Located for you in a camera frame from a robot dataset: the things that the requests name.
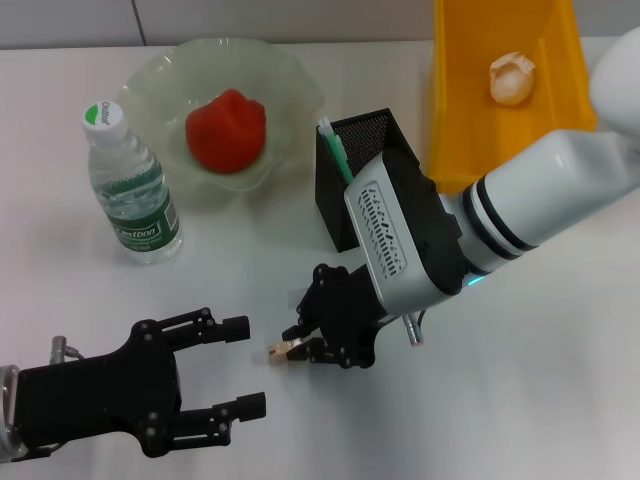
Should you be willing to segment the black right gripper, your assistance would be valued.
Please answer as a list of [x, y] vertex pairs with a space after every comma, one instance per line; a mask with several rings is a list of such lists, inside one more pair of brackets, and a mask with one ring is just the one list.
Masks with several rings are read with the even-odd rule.
[[[368, 268], [317, 266], [313, 280], [296, 307], [297, 323], [282, 333], [284, 341], [302, 340], [288, 351], [289, 361], [370, 368], [376, 360], [378, 332], [391, 320], [381, 305]], [[250, 338], [247, 316], [218, 322], [203, 307], [168, 319], [148, 321], [172, 351], [200, 344], [233, 343]], [[168, 449], [187, 450], [231, 443], [231, 425], [266, 416], [264, 392], [237, 397], [210, 408], [181, 411], [169, 422]]]

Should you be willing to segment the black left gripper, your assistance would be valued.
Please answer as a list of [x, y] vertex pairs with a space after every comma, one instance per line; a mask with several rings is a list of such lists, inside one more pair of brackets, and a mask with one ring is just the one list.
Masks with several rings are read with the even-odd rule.
[[21, 371], [15, 427], [30, 450], [124, 432], [156, 458], [172, 450], [180, 404], [172, 347], [162, 324], [146, 320], [112, 353]]

